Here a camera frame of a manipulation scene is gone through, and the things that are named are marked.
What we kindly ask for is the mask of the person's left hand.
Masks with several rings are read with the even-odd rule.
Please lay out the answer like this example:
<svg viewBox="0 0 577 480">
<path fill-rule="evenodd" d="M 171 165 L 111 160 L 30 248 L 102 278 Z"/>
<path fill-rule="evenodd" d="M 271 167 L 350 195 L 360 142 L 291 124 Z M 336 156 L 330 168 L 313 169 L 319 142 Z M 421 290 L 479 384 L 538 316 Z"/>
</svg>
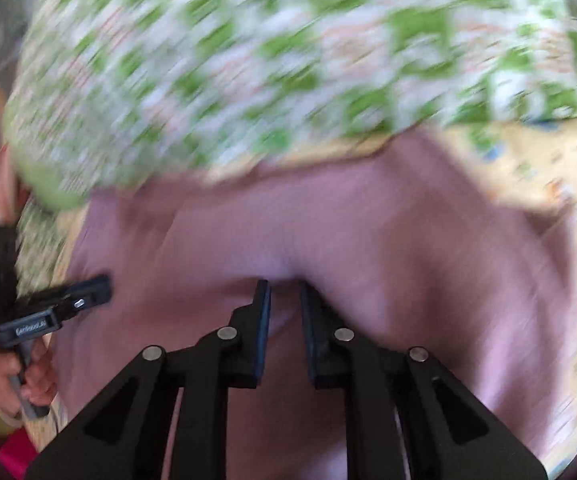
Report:
<svg viewBox="0 0 577 480">
<path fill-rule="evenodd" d="M 36 339 L 31 347 L 31 363 L 24 371 L 24 382 L 17 394 L 10 378 L 22 371 L 18 356 L 0 350 L 0 410 L 16 417 L 22 409 L 20 399 L 37 406 L 48 406 L 57 393 L 56 374 L 52 367 L 52 354 L 42 339 Z"/>
</svg>

